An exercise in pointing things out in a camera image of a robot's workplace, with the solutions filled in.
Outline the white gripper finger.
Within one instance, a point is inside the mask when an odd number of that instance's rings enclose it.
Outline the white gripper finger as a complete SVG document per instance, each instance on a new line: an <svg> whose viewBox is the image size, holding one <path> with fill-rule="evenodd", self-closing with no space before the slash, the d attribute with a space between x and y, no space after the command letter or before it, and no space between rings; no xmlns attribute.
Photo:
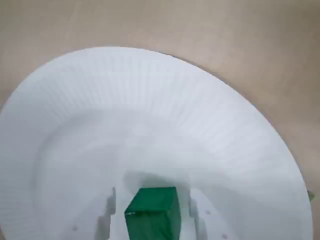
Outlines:
<svg viewBox="0 0 320 240"><path fill-rule="evenodd" d="M235 232L213 203L198 189L189 190L189 215L197 240L237 240Z"/></svg>
<svg viewBox="0 0 320 240"><path fill-rule="evenodd" d="M82 210L67 229L68 240L108 240L116 213L116 188L102 193Z"/></svg>

